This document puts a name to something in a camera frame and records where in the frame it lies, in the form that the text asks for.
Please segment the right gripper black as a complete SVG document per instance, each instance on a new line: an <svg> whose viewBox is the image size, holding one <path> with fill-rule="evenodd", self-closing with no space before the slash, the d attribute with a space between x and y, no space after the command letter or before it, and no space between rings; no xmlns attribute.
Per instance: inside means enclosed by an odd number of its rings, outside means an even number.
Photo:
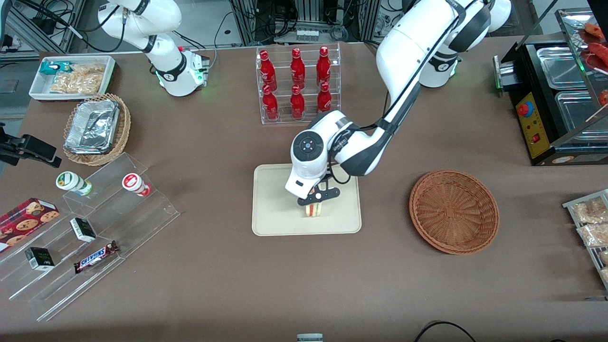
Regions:
<svg viewBox="0 0 608 342"><path fill-rule="evenodd" d="M11 136L5 132L4 126L6 126L5 123L0 123L0 160L2 162L8 165L18 165L22 158L59 168L62 159L56 155L56 147L32 135L23 135L22 138Z"/></svg>

